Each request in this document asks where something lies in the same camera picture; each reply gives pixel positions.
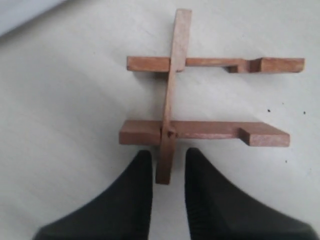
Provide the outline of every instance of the wooden stick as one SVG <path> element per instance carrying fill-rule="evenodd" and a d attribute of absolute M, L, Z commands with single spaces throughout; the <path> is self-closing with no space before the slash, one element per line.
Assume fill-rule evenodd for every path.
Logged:
<path fill-rule="evenodd" d="M 158 184 L 170 183 L 176 141 L 175 129 L 170 124 L 171 103 L 176 72 L 183 71 L 186 65 L 191 14 L 191 10 L 186 9 L 178 9 L 175 13 L 169 76 L 163 107 L 160 159 L 155 172 L 155 182 Z"/>
<path fill-rule="evenodd" d="M 288 147 L 290 135 L 264 122 L 171 121 L 176 138 L 241 139 L 252 147 Z M 119 133 L 120 144 L 161 143 L 161 121 L 127 120 Z"/>
<path fill-rule="evenodd" d="M 299 73 L 305 67 L 304 58 L 262 57 L 242 58 L 186 58 L 188 67 L 228 67 L 230 73 Z M 169 57 L 128 56 L 127 69 L 136 72 L 169 72 Z"/>

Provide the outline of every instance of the floor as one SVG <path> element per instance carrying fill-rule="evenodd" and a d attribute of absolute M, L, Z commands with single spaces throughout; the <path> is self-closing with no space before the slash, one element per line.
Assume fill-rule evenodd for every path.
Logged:
<path fill-rule="evenodd" d="M 171 184 L 154 185 L 149 238 L 190 239 L 188 147 L 320 233 L 318 0 L 77 0 L 0 38 L 1 240 L 31 239 L 81 207 L 144 148 L 119 145 L 118 131 L 126 119 L 161 119 L 166 81 L 127 71 L 126 56 L 169 56 L 176 8 L 193 10 L 190 57 L 303 57 L 306 66 L 299 74 L 178 74 L 175 120 L 263 121 L 290 133 L 291 145 L 181 140 Z"/>

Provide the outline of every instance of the white surface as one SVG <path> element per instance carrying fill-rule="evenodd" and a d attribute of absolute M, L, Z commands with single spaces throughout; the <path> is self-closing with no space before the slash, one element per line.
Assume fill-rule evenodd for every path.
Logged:
<path fill-rule="evenodd" d="M 0 36 L 65 0 L 0 0 Z"/>
<path fill-rule="evenodd" d="M 306 67 L 277 75 L 189 67 L 178 75 L 175 119 L 261 120 L 291 133 L 291 146 L 180 141 L 171 185 L 154 185 L 149 238 L 189 239 L 189 146 L 251 196 L 320 232 L 320 2 L 92 0 L 0 39 L 1 240 L 30 239 L 125 169 L 140 147 L 118 144 L 121 125 L 159 119 L 165 93 L 164 81 L 126 71 L 126 56 L 169 56 L 181 7 L 193 9 L 191 57 L 305 57 Z"/>

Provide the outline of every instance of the wooden puzzle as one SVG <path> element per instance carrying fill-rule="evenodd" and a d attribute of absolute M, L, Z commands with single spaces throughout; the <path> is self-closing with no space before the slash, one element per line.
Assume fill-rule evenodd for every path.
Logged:
<path fill-rule="evenodd" d="M 177 139 L 240 139 L 253 147 L 288 147 L 290 135 L 264 122 L 171 121 L 175 76 L 185 67 L 226 67 L 229 73 L 299 73 L 304 58 L 262 57 L 187 58 L 192 11 L 178 9 L 175 15 L 170 57 L 128 56 L 127 69 L 139 72 L 167 72 L 162 121 L 127 120 L 119 133 L 124 145 L 160 146 L 155 181 L 169 184 Z"/>

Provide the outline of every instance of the wooden cross structure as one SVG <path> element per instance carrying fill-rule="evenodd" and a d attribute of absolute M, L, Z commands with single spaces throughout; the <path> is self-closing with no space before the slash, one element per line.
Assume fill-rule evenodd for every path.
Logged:
<path fill-rule="evenodd" d="M 288 147 L 290 135 L 264 122 L 171 121 L 175 75 L 185 66 L 226 67 L 229 73 L 299 73 L 304 58 L 187 58 L 192 11 L 175 14 L 170 57 L 128 56 L 127 69 L 168 73 L 162 121 L 127 120 L 119 133 L 124 145 L 160 146 L 155 181 L 169 184 L 176 139 L 240 139 L 254 147 Z"/>

